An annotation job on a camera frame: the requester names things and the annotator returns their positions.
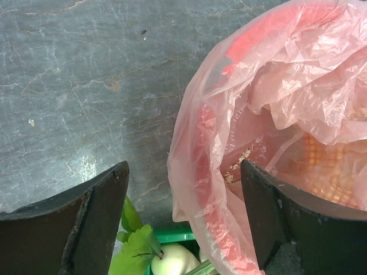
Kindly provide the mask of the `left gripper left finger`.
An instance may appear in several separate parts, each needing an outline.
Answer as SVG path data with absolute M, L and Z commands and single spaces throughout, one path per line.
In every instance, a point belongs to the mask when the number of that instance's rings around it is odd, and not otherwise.
M 1 213 L 1 274 L 108 274 L 128 188 L 120 162 L 50 198 Z

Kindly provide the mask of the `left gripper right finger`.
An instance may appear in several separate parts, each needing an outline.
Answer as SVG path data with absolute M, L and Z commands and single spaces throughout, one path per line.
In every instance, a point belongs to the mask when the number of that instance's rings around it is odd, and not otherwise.
M 306 274 L 366 274 L 366 212 L 316 197 L 247 160 L 240 173 L 260 270 L 294 242 Z

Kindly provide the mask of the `red trash bin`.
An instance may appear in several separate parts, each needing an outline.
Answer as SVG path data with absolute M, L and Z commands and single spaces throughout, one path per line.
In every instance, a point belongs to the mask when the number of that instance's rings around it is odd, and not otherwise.
M 222 274 L 259 274 L 244 201 L 221 173 L 241 119 L 267 108 L 277 129 L 338 140 L 344 102 L 336 70 L 365 45 L 347 1 L 290 1 L 217 44 L 186 88 L 167 163 L 174 219 L 184 215 Z

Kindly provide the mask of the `pink plastic bin liner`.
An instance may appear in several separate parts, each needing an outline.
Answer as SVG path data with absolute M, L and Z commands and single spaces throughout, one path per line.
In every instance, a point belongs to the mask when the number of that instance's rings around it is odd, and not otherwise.
M 173 219 L 220 274 L 366 273 L 366 2 L 288 1 L 219 42 L 167 161 Z

